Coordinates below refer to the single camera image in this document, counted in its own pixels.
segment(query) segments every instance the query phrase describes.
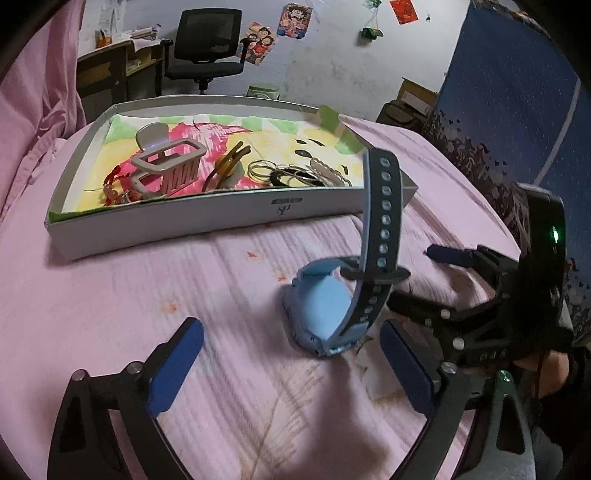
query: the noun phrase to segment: hand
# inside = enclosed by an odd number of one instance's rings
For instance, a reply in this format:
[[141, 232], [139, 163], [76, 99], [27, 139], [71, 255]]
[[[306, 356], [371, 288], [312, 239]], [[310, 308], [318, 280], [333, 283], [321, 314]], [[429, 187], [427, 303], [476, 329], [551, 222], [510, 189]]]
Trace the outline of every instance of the hand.
[[[540, 354], [535, 353], [522, 360], [514, 361], [518, 367], [537, 372]], [[566, 353], [551, 351], [542, 364], [540, 374], [540, 398], [560, 390], [569, 377], [569, 356]]]

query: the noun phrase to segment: cartoon poster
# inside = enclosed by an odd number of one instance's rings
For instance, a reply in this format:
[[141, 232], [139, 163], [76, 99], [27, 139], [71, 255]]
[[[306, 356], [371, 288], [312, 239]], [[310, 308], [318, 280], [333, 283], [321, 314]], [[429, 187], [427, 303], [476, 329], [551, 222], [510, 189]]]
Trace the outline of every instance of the cartoon poster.
[[304, 38], [312, 18], [312, 7], [298, 4], [287, 4], [283, 8], [277, 35], [290, 38]]
[[363, 6], [374, 12], [382, 4], [382, 0], [363, 0]]
[[[271, 51], [277, 41], [277, 34], [270, 28], [263, 27], [260, 23], [254, 22], [246, 31], [244, 38], [254, 40], [248, 46], [246, 61], [259, 66], [265, 56]], [[242, 46], [238, 48], [236, 57], [242, 55]]]

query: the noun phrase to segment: blue curtain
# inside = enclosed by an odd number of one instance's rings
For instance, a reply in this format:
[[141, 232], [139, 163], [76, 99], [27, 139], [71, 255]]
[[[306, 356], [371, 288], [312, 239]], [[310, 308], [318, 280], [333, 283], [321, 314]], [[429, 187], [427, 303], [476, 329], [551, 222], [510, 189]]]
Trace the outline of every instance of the blue curtain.
[[552, 40], [500, 5], [470, 5], [424, 135], [518, 243], [509, 186], [546, 172], [540, 186], [561, 196], [566, 211], [567, 304], [577, 336], [591, 330], [591, 98]]

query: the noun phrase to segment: red paper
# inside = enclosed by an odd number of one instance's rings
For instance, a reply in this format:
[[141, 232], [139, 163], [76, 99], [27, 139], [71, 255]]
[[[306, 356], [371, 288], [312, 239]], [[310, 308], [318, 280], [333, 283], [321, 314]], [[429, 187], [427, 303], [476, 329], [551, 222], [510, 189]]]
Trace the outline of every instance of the red paper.
[[390, 5], [392, 5], [398, 23], [401, 25], [418, 20], [412, 0], [391, 0]]

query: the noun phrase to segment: blue gripper pad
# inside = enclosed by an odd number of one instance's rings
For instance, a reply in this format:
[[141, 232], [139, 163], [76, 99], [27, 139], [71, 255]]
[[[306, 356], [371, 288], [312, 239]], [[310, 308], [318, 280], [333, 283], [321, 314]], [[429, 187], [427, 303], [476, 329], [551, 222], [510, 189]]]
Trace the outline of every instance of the blue gripper pad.
[[472, 268], [474, 266], [474, 257], [470, 250], [431, 245], [427, 248], [425, 254], [437, 263], [446, 263], [464, 268]]
[[407, 341], [390, 322], [384, 322], [379, 333], [379, 344], [413, 409], [429, 419], [436, 412], [431, 377], [425, 372]]
[[172, 406], [203, 347], [204, 332], [201, 322], [197, 319], [187, 319], [186, 322], [188, 322], [188, 328], [150, 382], [148, 412], [154, 419], [159, 413], [167, 411]]

